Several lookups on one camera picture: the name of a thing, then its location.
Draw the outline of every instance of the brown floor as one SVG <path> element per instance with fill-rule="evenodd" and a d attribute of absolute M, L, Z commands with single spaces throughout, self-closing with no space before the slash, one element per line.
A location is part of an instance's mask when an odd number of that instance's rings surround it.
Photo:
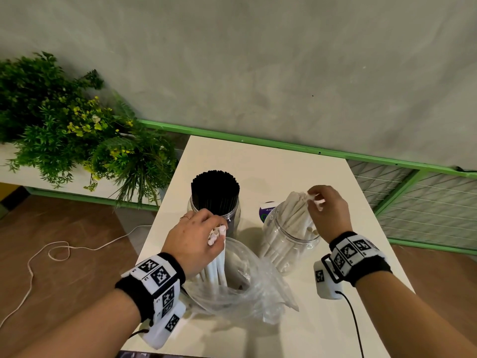
<path fill-rule="evenodd" d="M 477 345 L 477 263 L 458 253 L 393 250 L 416 294 Z"/>
<path fill-rule="evenodd" d="M 30 196 L 0 220 L 0 320 L 28 289 L 28 259 L 48 242 L 98 247 L 124 234 L 111 206 Z M 416 293 L 477 344 L 477 264 L 462 254 L 393 245 Z M 69 260 L 38 255 L 33 291 L 0 329 L 8 357 L 108 292 L 137 255 L 128 238 Z M 58 251 L 54 256 L 65 256 Z"/>
<path fill-rule="evenodd" d="M 27 261 L 48 242 L 99 247 L 124 235 L 107 205 L 30 196 L 0 220 L 0 321 L 28 290 Z M 137 259 L 128 238 L 98 251 L 71 250 L 64 262 L 47 248 L 32 261 L 33 290 L 0 329 L 0 357 L 8 357 L 112 289 Z M 66 256 L 64 249 L 52 253 Z"/>

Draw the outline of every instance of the wire mesh panel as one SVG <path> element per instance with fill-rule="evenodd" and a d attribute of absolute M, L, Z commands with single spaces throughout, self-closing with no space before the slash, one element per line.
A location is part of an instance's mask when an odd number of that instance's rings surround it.
<path fill-rule="evenodd" d="M 429 173 L 378 221 L 388 238 L 477 249 L 477 180 Z"/>
<path fill-rule="evenodd" d="M 373 209 L 412 171 L 409 168 L 379 165 L 350 159 L 347 162 Z"/>

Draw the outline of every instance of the plastic jar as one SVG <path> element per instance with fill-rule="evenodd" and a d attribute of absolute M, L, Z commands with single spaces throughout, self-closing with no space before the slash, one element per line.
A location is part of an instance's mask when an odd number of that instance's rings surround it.
<path fill-rule="evenodd" d="M 287 275 L 307 251 L 318 245 L 321 237 L 318 235 L 312 240 L 303 240 L 286 232 L 278 221 L 282 204 L 275 207 L 263 223 L 259 257 L 268 257 L 282 275 Z"/>
<path fill-rule="evenodd" d="M 187 211 L 198 211 L 198 209 L 194 206 L 194 203 L 192 202 L 192 196 L 189 198 L 189 202 L 187 204 Z M 225 218 L 229 226 L 226 234 L 227 237 L 235 238 L 235 235 L 237 233 L 237 227 L 240 222 L 240 212 L 240 199 L 238 199 L 234 209 L 222 216 L 223 218 Z"/>

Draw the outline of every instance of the white cable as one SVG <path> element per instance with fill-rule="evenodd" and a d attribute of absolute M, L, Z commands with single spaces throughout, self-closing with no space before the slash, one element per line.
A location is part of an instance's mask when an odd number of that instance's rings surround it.
<path fill-rule="evenodd" d="M 47 243 L 45 246 L 43 246 L 36 254 L 34 254 L 27 262 L 27 268 L 28 268 L 28 271 L 30 272 L 30 287 L 28 288 L 28 291 L 27 291 L 27 294 L 25 294 L 25 296 L 23 297 L 21 303 L 18 305 L 18 307 L 12 311 L 10 314 L 8 314 L 5 319 L 2 320 L 2 322 L 0 323 L 0 329 L 1 327 L 3 326 L 3 323 L 6 322 L 6 320 L 8 318 L 10 318 L 13 314 L 15 314 L 20 308 L 21 306 L 23 305 L 23 303 L 25 302 L 25 300 L 27 300 L 28 298 L 28 295 L 32 292 L 32 289 L 33 289 L 33 270 L 32 270 L 32 267 L 30 266 L 30 262 L 33 260 L 33 258 L 38 255 L 39 253 L 41 253 L 43 251 L 43 249 L 47 246 L 50 246 L 50 245 L 53 245 L 53 244 L 56 244 L 56 243 L 61 243 L 61 242 L 64 242 L 66 245 L 61 245 L 61 246 L 55 246 L 53 248 L 51 248 L 49 251 L 48 251 L 48 257 L 52 260 L 55 260 L 55 261 L 65 261 L 65 260 L 68 260 L 70 255 L 71 255 L 71 252 L 70 252 L 70 249 L 87 249 L 87 250 L 91 250 L 91 251 L 98 251 L 99 249 L 102 249 L 103 247 L 105 246 L 108 246 L 109 244 L 119 240 L 119 239 L 122 239 L 123 237 L 126 237 L 130 234 L 132 234 L 132 232 L 138 228 L 138 227 L 151 227 L 152 225 L 139 225 L 139 226 L 136 226 L 134 227 L 129 233 L 127 233 L 126 235 L 122 235 L 112 241 L 109 241 L 108 243 L 104 244 L 103 246 L 100 246 L 96 249 L 91 249 L 89 247 L 82 247 L 82 246 L 70 246 L 69 242 L 68 241 L 55 241 L 55 242 L 50 242 L 50 243 Z M 53 256 L 51 256 L 51 251 L 55 250 L 55 249 L 60 249 L 60 248 L 67 248 L 68 249 L 68 256 L 64 259 L 56 259 L 54 258 Z"/>

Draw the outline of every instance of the gray wall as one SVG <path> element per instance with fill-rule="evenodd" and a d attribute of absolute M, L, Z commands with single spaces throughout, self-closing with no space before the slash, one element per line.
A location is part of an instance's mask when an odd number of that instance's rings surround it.
<path fill-rule="evenodd" d="M 477 0 L 0 2 L 0 57 L 96 68 L 144 118 L 477 168 Z"/>

